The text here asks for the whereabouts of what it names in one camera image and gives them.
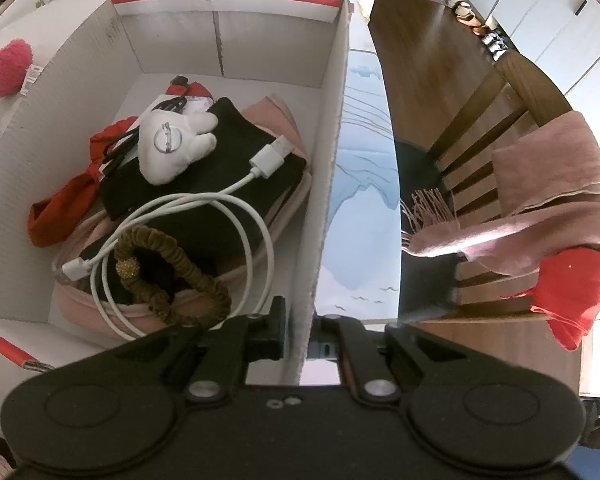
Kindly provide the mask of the brown hair scrunchie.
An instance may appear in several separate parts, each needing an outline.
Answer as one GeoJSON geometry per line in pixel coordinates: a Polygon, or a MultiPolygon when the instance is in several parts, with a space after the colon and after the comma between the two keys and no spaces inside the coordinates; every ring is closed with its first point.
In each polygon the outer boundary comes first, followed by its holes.
{"type": "Polygon", "coordinates": [[[178,241],[166,233],[134,226],[118,238],[114,258],[122,286],[166,325],[210,330],[230,315],[232,300],[227,287],[202,272],[178,241]],[[200,315],[181,313],[174,301],[183,290],[199,292],[210,306],[200,315]]]}

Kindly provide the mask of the white plush brooch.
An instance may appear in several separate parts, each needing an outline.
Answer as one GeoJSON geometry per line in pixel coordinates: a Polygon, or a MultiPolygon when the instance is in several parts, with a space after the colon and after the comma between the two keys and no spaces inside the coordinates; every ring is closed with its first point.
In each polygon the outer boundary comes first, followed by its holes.
{"type": "Polygon", "coordinates": [[[140,173],[152,185],[174,180],[216,148],[213,130],[219,119],[209,112],[181,115],[152,110],[138,127],[140,173]]]}

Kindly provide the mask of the red knotted cloth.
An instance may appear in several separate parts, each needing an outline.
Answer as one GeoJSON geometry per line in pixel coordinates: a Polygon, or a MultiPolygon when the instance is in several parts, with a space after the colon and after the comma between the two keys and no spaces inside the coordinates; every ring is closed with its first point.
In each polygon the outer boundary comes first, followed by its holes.
{"type": "MultiPolygon", "coordinates": [[[[182,76],[171,81],[164,96],[212,98],[202,84],[196,81],[189,84],[182,76]]],[[[52,196],[31,206],[27,229],[33,246],[44,248],[66,240],[97,202],[100,182],[125,162],[136,149],[137,142],[136,116],[121,119],[91,136],[87,170],[69,180],[52,196]]]]}

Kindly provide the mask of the red and white cardboard box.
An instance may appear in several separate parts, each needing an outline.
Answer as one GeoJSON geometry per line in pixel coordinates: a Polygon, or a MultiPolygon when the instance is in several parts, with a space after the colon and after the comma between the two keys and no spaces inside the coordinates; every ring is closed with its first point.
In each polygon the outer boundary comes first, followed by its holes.
{"type": "Polygon", "coordinates": [[[348,0],[106,0],[0,130],[0,354],[42,372],[275,296],[306,356],[348,0]]]}

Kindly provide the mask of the cartoon print face mask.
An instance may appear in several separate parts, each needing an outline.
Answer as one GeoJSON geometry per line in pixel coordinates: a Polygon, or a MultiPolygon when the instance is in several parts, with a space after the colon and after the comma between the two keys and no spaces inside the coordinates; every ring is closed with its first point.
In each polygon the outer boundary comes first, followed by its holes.
{"type": "Polygon", "coordinates": [[[181,115],[208,112],[214,99],[206,96],[160,96],[148,110],[167,110],[181,115]]]}

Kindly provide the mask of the near wooden chair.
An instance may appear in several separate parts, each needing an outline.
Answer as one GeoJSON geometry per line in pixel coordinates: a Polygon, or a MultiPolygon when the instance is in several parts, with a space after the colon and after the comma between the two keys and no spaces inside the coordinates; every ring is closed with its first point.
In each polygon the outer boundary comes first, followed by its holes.
{"type": "MultiPolygon", "coordinates": [[[[396,142],[401,207],[425,196],[424,217],[472,226],[500,218],[491,154],[570,111],[565,96],[528,58],[507,51],[442,131],[431,148],[396,142]]],[[[531,278],[509,278],[470,263],[461,254],[402,256],[399,318],[418,322],[518,322],[531,320],[530,301],[515,287],[531,278]]]]}

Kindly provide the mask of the red garment on chair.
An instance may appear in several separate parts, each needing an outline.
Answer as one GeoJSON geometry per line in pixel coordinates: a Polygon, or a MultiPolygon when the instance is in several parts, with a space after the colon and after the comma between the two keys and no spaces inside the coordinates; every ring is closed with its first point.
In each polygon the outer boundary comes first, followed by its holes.
{"type": "Polygon", "coordinates": [[[600,252],[577,247],[543,260],[529,294],[558,344],[576,351],[600,313],[600,252]]]}

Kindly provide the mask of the pink fringed scarf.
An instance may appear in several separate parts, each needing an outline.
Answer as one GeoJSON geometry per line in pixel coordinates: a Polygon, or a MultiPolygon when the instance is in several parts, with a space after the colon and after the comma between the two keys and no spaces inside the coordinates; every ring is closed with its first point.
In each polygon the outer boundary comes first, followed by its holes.
{"type": "Polygon", "coordinates": [[[581,113],[560,115],[491,159],[500,216],[472,226],[432,223],[426,215],[436,194],[418,192],[407,211],[404,252],[462,254],[494,273],[518,276],[566,249],[600,246],[600,147],[581,113]]]}

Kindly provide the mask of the barcode hang tag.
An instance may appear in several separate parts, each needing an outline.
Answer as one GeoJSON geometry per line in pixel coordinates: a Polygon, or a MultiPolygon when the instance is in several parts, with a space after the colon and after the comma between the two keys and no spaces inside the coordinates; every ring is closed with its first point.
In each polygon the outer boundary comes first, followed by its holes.
{"type": "Polygon", "coordinates": [[[32,86],[35,84],[35,81],[38,80],[38,77],[41,75],[43,70],[44,70],[43,66],[38,66],[35,64],[31,64],[28,67],[26,74],[24,75],[22,86],[20,89],[20,94],[22,96],[26,96],[29,93],[32,86]]]}

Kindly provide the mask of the pink fluffy plush toy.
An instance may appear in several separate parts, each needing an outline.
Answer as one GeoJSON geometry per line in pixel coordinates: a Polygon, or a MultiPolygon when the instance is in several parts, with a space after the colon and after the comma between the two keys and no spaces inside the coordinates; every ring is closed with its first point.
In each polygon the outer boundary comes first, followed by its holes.
{"type": "Polygon", "coordinates": [[[32,63],[33,52],[27,41],[15,39],[0,49],[0,99],[20,91],[32,63]]]}

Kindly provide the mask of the white cabinet wall unit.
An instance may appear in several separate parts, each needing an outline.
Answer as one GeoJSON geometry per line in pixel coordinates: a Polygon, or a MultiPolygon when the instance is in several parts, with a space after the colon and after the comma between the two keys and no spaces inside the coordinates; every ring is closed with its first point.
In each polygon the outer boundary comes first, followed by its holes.
{"type": "Polygon", "coordinates": [[[568,93],[600,59],[598,0],[468,0],[568,93]]]}

